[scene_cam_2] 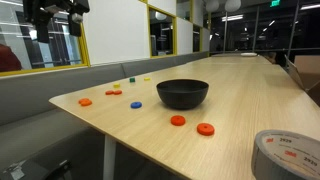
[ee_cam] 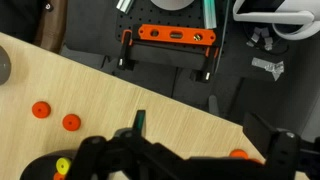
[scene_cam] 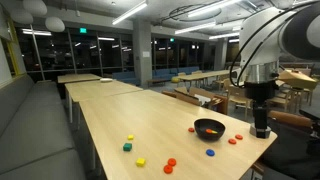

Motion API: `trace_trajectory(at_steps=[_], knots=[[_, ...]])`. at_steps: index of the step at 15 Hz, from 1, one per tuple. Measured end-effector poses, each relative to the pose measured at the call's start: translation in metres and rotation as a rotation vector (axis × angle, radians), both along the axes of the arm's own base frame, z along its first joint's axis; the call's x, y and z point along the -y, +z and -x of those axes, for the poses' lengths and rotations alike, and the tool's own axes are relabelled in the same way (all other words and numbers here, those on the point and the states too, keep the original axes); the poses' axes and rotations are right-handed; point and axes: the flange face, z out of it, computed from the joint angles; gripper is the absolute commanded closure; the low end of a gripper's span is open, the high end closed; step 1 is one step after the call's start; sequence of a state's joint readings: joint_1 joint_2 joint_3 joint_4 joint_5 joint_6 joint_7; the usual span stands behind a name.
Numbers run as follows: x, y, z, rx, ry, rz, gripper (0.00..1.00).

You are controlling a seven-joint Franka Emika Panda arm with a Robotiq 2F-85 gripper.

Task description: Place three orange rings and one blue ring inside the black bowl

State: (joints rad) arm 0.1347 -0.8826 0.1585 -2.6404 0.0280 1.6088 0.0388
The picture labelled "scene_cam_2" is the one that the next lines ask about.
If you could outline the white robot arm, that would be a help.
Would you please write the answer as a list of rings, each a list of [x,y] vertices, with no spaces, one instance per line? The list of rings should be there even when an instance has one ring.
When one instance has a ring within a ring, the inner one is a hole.
[[[49,42],[48,23],[59,12],[68,13],[69,33],[81,36],[83,14],[90,11],[88,0],[22,0],[26,22],[37,31],[37,41]]]

